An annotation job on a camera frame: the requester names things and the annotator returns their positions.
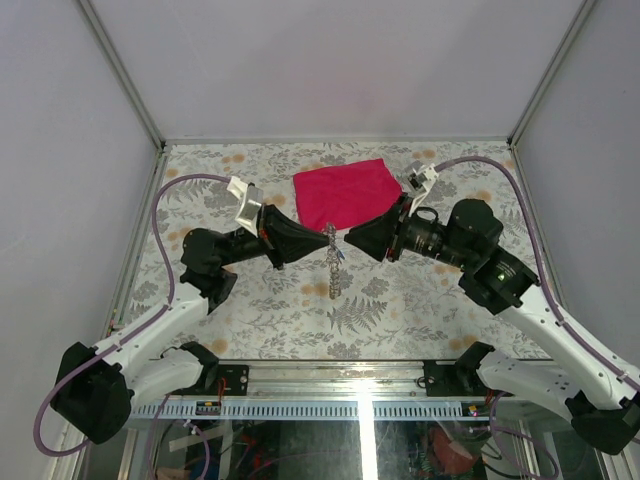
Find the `black bracket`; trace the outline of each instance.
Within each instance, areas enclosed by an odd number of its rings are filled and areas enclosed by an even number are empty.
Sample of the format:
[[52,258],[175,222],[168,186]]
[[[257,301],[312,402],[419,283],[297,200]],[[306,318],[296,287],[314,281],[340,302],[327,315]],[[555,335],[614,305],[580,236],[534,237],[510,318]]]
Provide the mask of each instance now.
[[216,384],[225,385],[225,397],[246,397],[249,389],[249,365],[220,365]]
[[599,410],[580,391],[568,398],[571,426],[589,445],[609,455],[619,454],[640,430],[640,393],[624,398],[619,409]]
[[[64,352],[56,383],[95,357],[95,350],[80,342]],[[104,443],[124,426],[131,413],[131,393],[120,365],[100,360],[65,385],[51,407],[95,444]]]
[[475,342],[454,364],[438,360],[423,361],[424,383],[429,397],[477,397],[486,396],[484,386],[476,370],[482,359],[494,351],[491,345]]

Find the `purple tube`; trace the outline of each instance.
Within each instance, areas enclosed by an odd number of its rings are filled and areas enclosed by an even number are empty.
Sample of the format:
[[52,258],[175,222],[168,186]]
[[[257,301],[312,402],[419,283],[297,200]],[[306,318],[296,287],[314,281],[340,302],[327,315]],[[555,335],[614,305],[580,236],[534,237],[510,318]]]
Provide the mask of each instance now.
[[[539,442],[538,440],[528,435],[518,432],[517,430],[512,430],[506,427],[499,427],[496,425],[496,408],[498,406],[498,401],[505,395],[506,395],[505,392],[501,392],[498,394],[498,396],[496,397],[496,399],[493,401],[491,405],[491,413],[489,414],[489,424],[491,428],[491,434],[493,436],[493,441],[496,442],[496,447],[498,447],[498,450],[500,450],[500,453],[502,454],[502,456],[509,463],[511,463],[519,472],[523,473],[524,475],[531,477],[535,480],[555,480],[560,475],[560,467],[558,467],[558,462],[556,462],[556,459],[553,458],[553,455],[551,455],[551,452],[547,450],[547,447],[545,447],[543,443]],[[531,442],[538,451],[544,453],[545,456],[547,456],[549,460],[551,460],[551,464],[553,465],[553,475],[550,477],[543,477],[541,475],[536,475],[532,472],[528,472],[525,468],[520,466],[518,459],[515,458],[513,455],[511,455],[509,452],[507,452],[506,448],[504,448],[504,444],[502,443],[502,439],[499,439],[500,437],[498,436],[498,433],[507,433],[509,435],[513,435],[514,437],[522,438]]]
[[[527,211],[527,206],[524,200],[524,196],[522,195],[522,191],[520,190],[520,187],[518,186],[515,178],[513,178],[513,175],[511,175],[509,170],[507,170],[504,165],[502,165],[501,163],[495,160],[492,160],[486,157],[480,157],[480,156],[460,157],[460,158],[454,158],[452,160],[447,160],[445,162],[442,162],[439,165],[436,165],[435,170],[436,172],[441,172],[447,168],[453,167],[454,165],[458,165],[460,163],[465,163],[465,162],[480,162],[480,163],[486,163],[486,164],[492,165],[496,167],[498,170],[500,170],[505,177],[507,177],[507,180],[509,180],[511,187],[513,188],[513,191],[515,192],[516,197],[518,198],[520,209],[522,210],[522,216],[524,217],[524,222],[527,226],[527,231],[529,232],[529,238],[531,238],[531,244],[533,246],[533,255],[536,260],[538,274],[540,275],[540,285],[542,288],[542,292],[544,293],[544,297],[547,299],[547,303],[549,304],[551,311],[553,312],[555,317],[558,319],[558,322],[560,323],[560,325],[562,325],[567,331],[567,333],[569,333],[571,338],[573,338],[581,347],[583,347],[587,352],[589,352],[591,356],[596,358],[602,365],[604,365],[609,370],[611,370],[617,377],[622,376],[624,374],[623,370],[618,368],[611,361],[609,361],[607,357],[605,357],[600,352],[598,352],[595,348],[593,348],[585,339],[583,339],[580,336],[580,334],[571,325],[569,325],[565,321],[564,316],[562,315],[562,312],[558,307],[558,304],[555,302],[553,298],[553,293],[551,293],[551,286],[549,285],[549,282],[547,281],[544,275],[544,263],[542,261],[542,250],[540,248],[540,244],[538,243],[538,229],[536,228],[535,223],[531,218],[531,215]],[[630,385],[636,391],[640,391],[640,383],[636,382],[632,378],[627,376],[624,378],[624,382],[627,385]]]
[[[158,249],[160,250],[160,255],[162,256],[162,260],[164,262],[164,266],[167,271],[167,276],[169,278],[169,294],[167,296],[167,305],[163,305],[158,313],[153,315],[149,320],[147,320],[145,323],[143,323],[138,328],[133,330],[130,334],[123,337],[122,340],[120,341],[121,344],[125,344],[131,341],[131,339],[133,339],[136,335],[142,332],[145,328],[155,323],[169,309],[168,305],[171,304],[171,302],[173,301],[173,297],[175,296],[175,290],[176,290],[176,281],[173,278],[173,272],[171,271],[171,264],[169,263],[169,257],[167,256],[167,251],[162,245],[160,232],[158,231],[158,219],[157,219],[158,203],[160,202],[160,199],[166,193],[166,191],[172,186],[174,186],[175,184],[181,183],[187,180],[194,180],[199,178],[204,178],[207,180],[217,180],[223,183],[229,183],[230,181],[230,179],[227,177],[221,177],[219,175],[210,175],[206,173],[195,173],[192,175],[184,175],[182,177],[175,178],[170,182],[168,182],[167,184],[163,185],[162,188],[158,191],[158,193],[156,193],[155,197],[153,198],[153,202],[151,204],[151,229],[153,230],[153,236],[155,237],[156,242],[158,243]],[[75,368],[74,370],[69,372],[67,375],[65,375],[62,378],[62,380],[60,380],[53,387],[53,389],[47,394],[42,404],[40,405],[40,408],[38,409],[38,413],[36,414],[36,418],[33,423],[33,441],[36,444],[36,447],[38,448],[38,450],[40,450],[42,453],[44,453],[49,457],[65,457],[67,455],[72,455],[74,453],[77,453],[83,448],[85,448],[87,445],[89,445],[90,442],[88,439],[86,439],[82,443],[68,450],[57,451],[57,450],[50,449],[44,444],[44,441],[42,440],[42,435],[40,432],[40,428],[42,427],[42,419],[44,418],[44,414],[47,411],[47,407],[51,403],[51,400],[53,400],[53,397],[55,397],[66,384],[68,384],[71,380],[73,380],[79,374],[81,374],[91,366],[95,365],[104,357],[113,353],[117,349],[118,349],[117,345],[112,345],[111,347],[105,349],[103,352],[93,357],[88,362],[83,363],[79,367]]]

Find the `red wire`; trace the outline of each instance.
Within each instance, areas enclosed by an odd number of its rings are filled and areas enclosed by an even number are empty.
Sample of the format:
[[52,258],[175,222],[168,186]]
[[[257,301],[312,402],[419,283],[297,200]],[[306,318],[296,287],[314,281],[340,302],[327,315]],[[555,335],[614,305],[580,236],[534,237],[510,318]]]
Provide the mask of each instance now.
[[489,405],[491,403],[491,400],[493,400],[493,395],[494,395],[494,391],[489,389],[489,391],[487,392],[487,396],[484,399],[484,404],[485,405]]
[[222,397],[224,397],[224,392],[227,389],[227,379],[222,377],[218,380],[218,403],[222,406]]

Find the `wire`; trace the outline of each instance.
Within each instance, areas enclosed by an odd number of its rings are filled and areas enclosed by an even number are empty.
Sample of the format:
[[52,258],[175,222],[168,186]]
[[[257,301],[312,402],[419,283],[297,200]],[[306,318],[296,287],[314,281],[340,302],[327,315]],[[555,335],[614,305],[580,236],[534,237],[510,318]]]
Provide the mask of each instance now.
[[500,455],[500,452],[499,452],[499,451],[497,451],[497,450],[493,447],[493,445],[489,445],[488,443],[485,443],[485,444],[484,444],[484,447],[489,447],[489,448],[491,449],[491,452],[492,452],[492,453],[495,453],[495,454],[496,454],[496,456],[494,457],[493,455],[489,455],[487,452],[481,452],[481,453],[482,453],[482,455],[484,455],[485,457],[488,457],[488,458],[490,458],[490,459],[492,459],[492,460],[498,460],[498,461],[502,460],[502,455]]
[[220,453],[218,455],[223,455],[225,453],[227,453],[229,450],[231,450],[234,446],[236,445],[242,445],[242,443],[239,442],[231,442],[231,445],[229,445],[227,448],[225,448],[224,450],[221,450]]
[[173,425],[174,423],[169,423],[167,428],[164,429],[164,432],[162,432],[162,435],[160,436],[160,441],[158,442],[158,448],[160,448],[164,444],[164,439],[167,438],[167,434],[169,433],[169,430],[173,428]]
[[200,430],[191,422],[189,422],[189,426],[193,428],[193,431],[200,436],[200,438],[202,439],[202,443],[204,444],[204,468],[202,469],[202,475],[200,476],[200,480],[204,480],[207,473],[209,472],[209,464],[211,463],[211,450],[209,449],[209,441],[207,440],[207,437],[202,430]]
[[240,464],[242,463],[242,460],[244,460],[244,457],[247,456],[247,454],[249,453],[249,451],[251,450],[252,445],[247,445],[247,448],[245,448],[244,453],[242,454],[242,456],[240,457],[240,460],[238,460],[238,463],[236,463],[236,466],[234,468],[234,470],[237,470],[238,467],[240,466]]
[[140,332],[142,332],[149,326],[153,325],[160,317],[162,317],[162,315],[164,315],[164,313],[169,309],[169,305],[171,304],[171,302],[173,302],[173,298],[175,296],[175,291],[176,291],[176,281],[173,278],[173,272],[171,269],[171,263],[169,262],[167,251],[164,248],[164,245],[162,244],[162,240],[160,238],[160,231],[158,229],[158,203],[160,202],[160,199],[164,196],[164,194],[167,192],[167,190],[169,190],[169,188],[173,187],[177,183],[185,182],[187,180],[199,179],[199,178],[207,179],[207,180],[217,180],[223,183],[229,183],[230,181],[230,179],[227,177],[221,177],[219,175],[211,175],[207,173],[194,173],[192,175],[183,175],[182,177],[175,178],[170,182],[167,182],[165,185],[163,185],[162,188],[158,190],[158,193],[156,193],[151,203],[151,229],[153,230],[153,236],[156,240],[156,243],[158,244],[158,249],[160,250],[160,255],[162,256],[162,260],[164,262],[164,266],[167,271],[167,276],[169,279],[169,293],[167,294],[167,304],[163,305],[160,308],[160,310],[155,315],[153,315],[149,320],[147,320],[142,325],[134,329],[128,335],[121,338],[119,344],[114,344],[114,345],[111,345],[110,347],[107,347],[105,350],[98,353],[91,360],[74,368],[71,372],[65,375],[62,378],[62,380],[60,380],[53,387],[53,389],[47,394],[47,396],[42,401],[42,404],[40,405],[40,408],[36,413],[35,421],[33,422],[33,441],[36,444],[36,447],[38,448],[38,450],[40,450],[40,452],[42,452],[43,454],[49,457],[65,457],[67,455],[72,455],[74,453],[77,453],[83,448],[85,448],[87,445],[89,445],[90,443],[89,439],[86,439],[83,442],[76,445],[75,447],[69,448],[67,450],[52,450],[44,444],[44,441],[42,440],[42,432],[40,430],[42,428],[42,420],[44,418],[44,414],[46,413],[47,408],[49,407],[51,401],[55,398],[56,395],[58,395],[58,393],[60,393],[60,391],[71,380],[73,380],[78,375],[85,372],[86,370],[91,368],[93,365],[95,365],[96,363],[104,359],[107,355],[110,355],[111,353],[115,352],[118,348],[120,348],[120,346],[131,341]]
[[324,452],[306,452],[306,453],[296,453],[293,455],[286,455],[284,457],[280,457],[280,458],[274,458],[273,460],[267,460],[266,463],[258,468],[256,468],[253,472],[251,472],[247,478],[251,478],[253,477],[256,473],[260,472],[261,470],[264,470],[267,467],[270,467],[271,465],[273,465],[274,463],[278,463],[281,462],[283,460],[289,460],[292,458],[305,458],[305,457],[311,457],[314,455],[326,455],[326,454],[330,454],[330,455],[344,455],[344,454],[351,454],[353,453],[353,451],[351,450],[327,450]]
[[[553,457],[553,455],[551,455],[551,452],[549,452],[549,450],[547,450],[547,447],[545,447],[545,445],[542,442],[539,442],[535,438],[530,437],[529,435],[525,435],[522,432],[518,432],[517,430],[512,430],[512,429],[506,428],[506,427],[500,427],[500,426],[498,426],[496,424],[497,423],[496,422],[496,409],[497,409],[497,406],[498,406],[498,402],[505,395],[506,395],[505,392],[500,392],[496,396],[496,399],[493,401],[493,404],[491,405],[491,412],[489,413],[489,426],[490,426],[491,433],[492,433],[492,436],[493,436],[493,441],[496,442],[496,447],[498,447],[498,450],[500,451],[500,454],[509,463],[511,463],[519,472],[522,472],[524,475],[527,475],[527,476],[533,478],[534,480],[555,480],[560,475],[560,467],[558,467],[558,462],[556,462],[556,459]],[[523,440],[528,440],[529,442],[531,442],[531,444],[536,448],[536,450],[538,450],[539,452],[543,453],[546,457],[549,458],[549,460],[551,460],[551,465],[553,466],[553,474],[550,477],[544,477],[542,475],[537,475],[535,473],[528,472],[526,469],[521,467],[520,463],[518,462],[518,460],[513,455],[511,455],[508,452],[508,450],[504,447],[504,444],[502,444],[502,438],[498,435],[498,433],[507,433],[507,434],[512,435],[512,436],[514,436],[516,438],[521,438]]]
[[[145,457],[147,458],[147,469],[149,470],[149,475],[151,476],[152,480],[158,480],[158,477],[156,477],[156,471],[155,471],[155,468],[153,467],[153,454],[151,452],[151,445],[153,443],[153,438],[155,437],[156,428],[160,421],[160,414],[164,410],[164,407],[167,405],[167,402],[169,401],[169,397],[170,395],[166,395],[164,397],[164,399],[156,409],[156,413],[154,413],[153,415],[153,419],[151,420],[151,427],[149,428],[149,436],[147,437],[147,442],[144,448]],[[162,444],[163,437],[167,434],[167,432],[169,432],[169,429],[171,428],[172,425],[173,423],[169,424],[169,427],[167,427],[167,429],[162,434],[162,437],[160,437],[160,444]],[[204,469],[202,470],[202,475],[199,477],[200,480],[204,480],[205,475],[209,471],[209,464],[211,463],[211,450],[209,449],[209,439],[204,434],[204,432],[200,430],[200,428],[198,428],[196,425],[191,423],[190,420],[187,420],[184,426],[193,429],[193,431],[196,432],[198,436],[202,439],[202,443],[204,444]]]
[[169,348],[165,348],[162,353],[160,354],[160,358],[164,358],[165,354],[169,351],[169,350],[179,350],[178,347],[175,346],[170,346]]
[[485,407],[488,407],[489,405],[491,405],[491,400],[493,400],[493,397],[494,397],[495,393],[496,392],[494,392],[492,389],[489,389],[487,391],[487,396],[484,399]]
[[220,409],[222,409],[222,398],[224,397],[224,392],[227,389],[227,379],[222,377],[218,380],[218,403],[220,404]]
[[156,428],[158,426],[160,414],[164,410],[164,407],[168,401],[169,401],[169,395],[166,395],[162,399],[162,402],[160,403],[158,408],[156,409],[156,413],[153,414],[153,419],[151,420],[151,427],[149,428],[149,435],[147,437],[147,442],[145,443],[145,447],[144,447],[144,453],[147,459],[147,469],[149,470],[149,475],[151,476],[152,480],[158,480],[158,478],[156,477],[156,472],[155,472],[155,469],[153,468],[153,455],[151,453],[151,445],[153,443],[153,437],[155,437],[155,434],[156,434]]
[[491,470],[493,473],[495,473],[496,475],[498,475],[499,477],[502,478],[511,478],[514,480],[522,480],[522,475],[509,475],[508,473],[503,473],[500,470],[496,470],[495,468],[493,468],[491,465],[489,465],[488,463],[483,463],[484,468],[486,468],[487,470]]
[[551,286],[549,285],[548,280],[544,274],[544,262],[542,261],[542,249],[540,248],[540,244],[538,243],[538,229],[536,228],[531,215],[527,210],[527,206],[524,200],[524,195],[518,186],[513,175],[507,170],[507,168],[502,165],[500,162],[496,162],[490,158],[480,157],[480,156],[470,156],[470,157],[460,157],[454,158],[452,160],[447,160],[442,162],[435,167],[436,172],[441,172],[447,168],[453,167],[454,165],[459,165],[460,163],[466,162],[480,162],[486,163],[494,166],[498,170],[500,170],[507,180],[511,184],[514,193],[518,199],[518,203],[520,205],[520,210],[522,211],[522,216],[524,218],[524,223],[527,226],[527,231],[529,233],[529,238],[531,239],[531,245],[533,246],[533,255],[536,261],[536,267],[538,268],[538,275],[540,277],[540,287],[542,288],[542,292],[544,294],[547,303],[549,304],[549,308],[555,315],[558,320],[558,324],[567,331],[567,333],[587,352],[591,354],[592,357],[597,359],[602,365],[611,370],[617,377],[621,378],[627,385],[631,386],[634,390],[640,392],[640,383],[633,380],[631,377],[627,376],[626,372],[620,368],[618,368],[615,364],[613,364],[607,357],[602,355],[598,350],[592,347],[589,342],[587,342],[582,336],[570,325],[569,321],[564,318],[562,312],[560,311],[560,307],[555,302],[553,298],[553,293],[551,293]]

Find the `metal bar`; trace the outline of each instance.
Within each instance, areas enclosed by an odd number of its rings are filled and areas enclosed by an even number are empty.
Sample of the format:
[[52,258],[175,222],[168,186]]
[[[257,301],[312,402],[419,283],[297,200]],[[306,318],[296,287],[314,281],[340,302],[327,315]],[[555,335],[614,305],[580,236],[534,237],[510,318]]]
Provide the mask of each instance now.
[[122,452],[122,460],[120,461],[120,469],[118,470],[118,480],[129,480],[131,461],[136,451],[137,438],[138,430],[130,428],[127,431],[127,439],[124,442],[124,451]]
[[636,480],[640,478],[629,447],[615,456],[600,452],[598,458],[601,465],[604,466],[603,470],[606,472],[608,480]]
[[153,167],[144,189],[142,202],[140,203],[140,207],[136,215],[135,227],[127,247],[125,260],[122,265],[122,269],[120,270],[120,276],[116,284],[113,299],[109,306],[107,321],[101,338],[106,337],[111,322],[113,321],[114,323],[117,323],[118,320],[122,318],[129,305],[129,296],[134,286],[135,278],[138,273],[138,264],[142,257],[142,249],[149,231],[151,203],[153,201],[153,197],[162,184],[167,164],[167,155],[165,153],[158,153],[156,155],[155,163],[156,165]]
[[518,466],[522,468],[527,468],[527,454],[524,451],[524,444],[519,438],[513,437],[511,439],[511,443],[513,445],[514,457]]
[[[56,450],[71,448],[82,442],[84,438],[84,435],[78,429],[74,428],[69,422],[65,422],[62,433],[58,438]],[[83,455],[84,452],[51,459],[49,469],[44,478],[49,480],[74,478],[80,471]]]
[[524,171],[524,166],[520,161],[520,155],[518,154],[518,146],[511,145],[509,148],[509,151],[511,152],[511,158],[513,159],[513,163],[516,166],[516,175],[523,189],[525,203],[527,204],[527,210],[533,217],[533,222],[536,225],[538,230],[537,238],[538,238],[538,241],[540,242],[540,245],[542,246],[542,255],[544,258],[545,267],[547,269],[546,273],[549,275],[549,277],[551,277],[551,283],[552,283],[551,286],[553,288],[553,293],[555,293],[557,300],[565,308],[567,308],[567,310],[570,310],[570,307],[567,302],[567,296],[563,292],[562,285],[560,284],[558,269],[556,268],[555,263],[553,262],[551,250],[549,249],[549,241],[547,240],[547,237],[544,233],[544,229],[540,224],[540,214],[538,213],[535,203],[533,202],[533,197],[531,196],[531,188],[529,186],[529,182],[527,181],[527,176]]
[[[462,402],[449,400],[379,400],[371,396],[375,420],[456,420],[488,421],[488,417],[464,416]],[[159,418],[213,419],[213,420],[358,420],[358,402],[362,393],[353,400],[300,400],[283,401],[255,398],[227,398],[223,406],[204,407],[190,398],[171,398]],[[131,413],[131,419],[142,420],[154,417],[158,403],[146,405]]]
[[138,452],[137,455],[134,453],[133,459],[131,461],[131,467],[129,468],[129,478],[131,480],[147,480],[150,477],[149,468],[147,466],[147,459],[144,456],[145,447],[147,445],[147,439],[149,438],[149,422],[145,422],[144,425],[141,426],[131,426],[131,428],[135,428],[138,431],[138,438],[136,439],[135,451]]
[[[527,435],[528,437],[532,436],[531,430],[524,421],[518,421],[518,427],[520,429],[520,432],[522,432],[524,435]],[[533,447],[533,444],[525,439],[522,439],[522,447],[524,449],[525,460],[527,462],[527,469],[531,473],[540,475],[540,465],[538,465],[538,459],[536,457],[536,451]]]
[[345,136],[345,137],[189,137],[189,138],[170,138],[166,140],[167,146],[174,145],[219,145],[219,144],[263,144],[263,143],[341,143],[341,142],[504,142],[506,136],[482,136],[482,135],[459,135],[459,136]]
[[118,80],[122,91],[129,100],[129,104],[144,127],[149,140],[157,150],[162,150],[164,138],[147,110],[147,107],[144,105],[138,89],[133,84],[91,0],[75,0],[75,3],[78,5],[87,26],[91,30],[98,47],[102,50],[104,58]]
[[224,422],[224,436],[222,437],[222,450],[224,452],[220,457],[220,470],[218,479],[224,480],[229,476],[231,470],[231,455],[233,454],[233,424],[231,420]]
[[540,79],[540,81],[538,82],[538,85],[533,91],[533,95],[531,96],[531,99],[527,103],[527,106],[525,107],[524,112],[518,119],[516,126],[514,127],[511,134],[509,135],[509,139],[507,140],[507,143],[511,145],[517,145],[518,142],[520,141],[520,138],[522,138],[522,134],[527,128],[527,125],[529,124],[531,117],[533,116],[538,105],[540,104],[540,101],[544,98],[544,95],[547,89],[549,88],[549,85],[551,84],[554,77],[556,76],[556,73],[558,72],[560,66],[562,65],[562,63],[567,57],[567,53],[571,50],[571,47],[573,46],[576,38],[578,37],[578,35],[580,34],[580,31],[582,30],[582,27],[587,22],[587,19],[591,15],[591,12],[593,12],[593,9],[598,2],[599,0],[583,0],[582,4],[580,5],[580,8],[578,9],[575,16],[573,17],[573,20],[571,21],[569,28],[567,29],[564,36],[562,37],[562,40],[560,41],[560,45],[558,45],[558,48],[553,54],[553,57],[551,57],[551,61],[549,62],[547,69],[545,70],[544,74],[542,75],[542,78]]
[[[224,429],[225,427],[222,425],[219,427],[210,428],[209,430],[204,430],[202,433],[207,440],[211,440],[213,438],[224,436]],[[171,440],[169,442],[169,451],[176,452],[197,443],[202,443],[202,438],[199,435],[186,435],[182,438]]]

